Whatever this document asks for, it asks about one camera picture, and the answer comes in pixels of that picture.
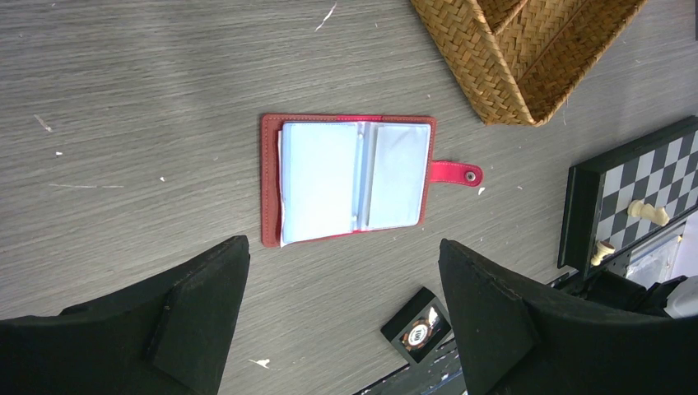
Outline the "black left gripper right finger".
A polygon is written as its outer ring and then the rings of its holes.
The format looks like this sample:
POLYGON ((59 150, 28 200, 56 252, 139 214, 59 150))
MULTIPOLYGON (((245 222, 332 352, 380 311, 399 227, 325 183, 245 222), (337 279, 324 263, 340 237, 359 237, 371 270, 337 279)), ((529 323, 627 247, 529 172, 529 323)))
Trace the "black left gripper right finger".
POLYGON ((439 268, 471 394, 697 391, 697 317, 668 311, 688 277, 643 287, 601 272, 563 290, 449 239, 439 268))

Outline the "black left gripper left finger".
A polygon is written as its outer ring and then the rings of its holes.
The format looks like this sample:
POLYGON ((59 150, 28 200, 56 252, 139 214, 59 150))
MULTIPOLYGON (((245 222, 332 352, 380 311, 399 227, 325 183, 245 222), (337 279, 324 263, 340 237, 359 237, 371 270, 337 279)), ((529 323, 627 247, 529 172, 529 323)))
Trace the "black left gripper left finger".
POLYGON ((217 393, 249 265, 237 235, 56 316, 4 319, 2 393, 217 393))

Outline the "red leather card holder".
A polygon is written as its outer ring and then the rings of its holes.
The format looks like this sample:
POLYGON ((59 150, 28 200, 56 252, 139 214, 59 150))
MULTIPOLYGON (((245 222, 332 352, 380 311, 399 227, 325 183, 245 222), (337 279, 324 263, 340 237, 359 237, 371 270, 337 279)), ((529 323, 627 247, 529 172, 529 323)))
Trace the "red leather card holder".
POLYGON ((477 165, 433 157, 428 116, 264 114, 261 241, 268 248, 419 225, 432 184, 482 184, 477 165))

